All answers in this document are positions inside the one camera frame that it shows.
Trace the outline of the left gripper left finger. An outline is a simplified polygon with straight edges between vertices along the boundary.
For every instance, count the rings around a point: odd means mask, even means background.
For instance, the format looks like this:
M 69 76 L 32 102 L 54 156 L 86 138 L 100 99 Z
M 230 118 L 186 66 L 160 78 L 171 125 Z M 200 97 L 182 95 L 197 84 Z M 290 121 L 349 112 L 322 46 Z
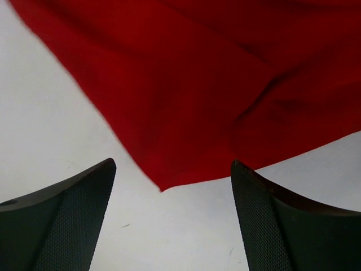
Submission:
M 115 174 L 108 158 L 1 203 L 1 270 L 89 270 Z

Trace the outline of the red t shirt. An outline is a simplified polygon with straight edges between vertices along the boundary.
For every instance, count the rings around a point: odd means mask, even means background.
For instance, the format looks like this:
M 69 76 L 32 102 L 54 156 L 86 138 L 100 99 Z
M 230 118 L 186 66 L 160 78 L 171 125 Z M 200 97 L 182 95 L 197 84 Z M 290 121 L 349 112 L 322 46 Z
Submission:
M 160 190 L 360 131 L 359 1 L 12 1 Z

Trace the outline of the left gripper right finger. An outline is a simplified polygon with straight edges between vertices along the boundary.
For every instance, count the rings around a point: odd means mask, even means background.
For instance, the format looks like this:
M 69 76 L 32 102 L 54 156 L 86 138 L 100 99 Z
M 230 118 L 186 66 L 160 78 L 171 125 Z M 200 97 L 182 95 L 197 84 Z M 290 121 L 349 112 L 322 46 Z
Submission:
M 238 160 L 231 184 L 249 270 L 360 270 L 360 212 L 306 198 Z

